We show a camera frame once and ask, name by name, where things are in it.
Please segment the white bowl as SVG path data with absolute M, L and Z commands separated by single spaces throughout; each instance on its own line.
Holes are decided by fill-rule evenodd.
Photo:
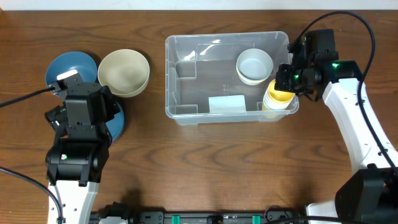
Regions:
M 240 75 L 238 76 L 238 78 L 239 78 L 243 83 L 245 83 L 245 84 L 247 84 L 247 85 L 259 85 L 260 83 L 266 81 L 266 78 L 261 79 L 261 80 L 250 80 L 250 79 L 248 79 L 248 78 L 246 78 L 246 77 L 244 77 L 244 76 L 240 76 Z

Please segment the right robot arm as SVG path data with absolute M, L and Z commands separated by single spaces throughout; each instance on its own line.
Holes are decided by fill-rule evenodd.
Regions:
M 353 60 L 339 60 L 331 29 L 307 32 L 288 50 L 293 58 L 290 64 L 279 66 L 276 90 L 307 96 L 316 93 L 316 98 L 323 100 L 345 141 L 353 173 L 334 199 L 307 205 L 306 214 L 341 221 L 397 223 L 397 176 L 369 129 L 374 129 L 395 164 L 397 151 L 369 103 L 358 65 Z

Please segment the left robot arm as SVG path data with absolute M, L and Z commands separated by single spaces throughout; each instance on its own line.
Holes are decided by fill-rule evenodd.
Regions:
M 106 125 L 121 109 L 107 86 L 84 82 L 76 70 L 50 84 L 62 105 L 45 113 L 55 131 L 45 163 L 48 223 L 88 223 L 113 138 Z

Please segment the white cup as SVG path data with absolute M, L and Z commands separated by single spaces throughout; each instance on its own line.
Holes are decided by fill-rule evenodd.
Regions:
M 263 97 L 264 110 L 284 110 L 288 107 L 291 101 L 277 101 L 273 99 L 268 93 Z

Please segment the yellow cup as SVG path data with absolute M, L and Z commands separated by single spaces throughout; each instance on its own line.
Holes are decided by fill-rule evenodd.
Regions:
M 265 104 L 262 104 L 262 110 L 266 111 L 264 116 L 267 119 L 281 119 L 284 116 L 284 114 L 280 114 L 279 111 L 268 108 Z
M 272 80 L 267 87 L 267 95 L 271 99 L 271 101 L 275 103 L 286 103 L 292 101 L 295 94 L 286 91 L 280 91 L 275 89 L 276 81 Z

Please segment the dark blue plate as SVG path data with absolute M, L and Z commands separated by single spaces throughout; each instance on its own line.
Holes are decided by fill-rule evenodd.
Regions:
M 114 118 L 106 123 L 113 142 L 116 142 L 121 137 L 125 125 L 124 111 L 119 103 L 117 105 L 120 112 L 115 114 Z
M 69 70 L 76 70 L 84 82 L 95 82 L 97 79 L 98 67 L 94 59 L 84 52 L 71 51 L 59 55 L 47 67 L 46 85 L 49 86 L 57 80 L 59 74 Z

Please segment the grey bowl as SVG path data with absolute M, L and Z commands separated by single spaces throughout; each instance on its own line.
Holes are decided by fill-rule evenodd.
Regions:
M 238 71 L 247 79 L 260 81 L 267 79 L 273 71 L 271 56 L 261 49 L 247 49 L 236 62 Z

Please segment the beige bowl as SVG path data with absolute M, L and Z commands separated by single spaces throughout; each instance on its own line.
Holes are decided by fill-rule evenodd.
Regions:
M 108 86 L 112 94 L 130 98 L 146 89 L 150 78 L 150 65 L 140 52 L 120 49 L 102 59 L 97 77 L 99 83 Z

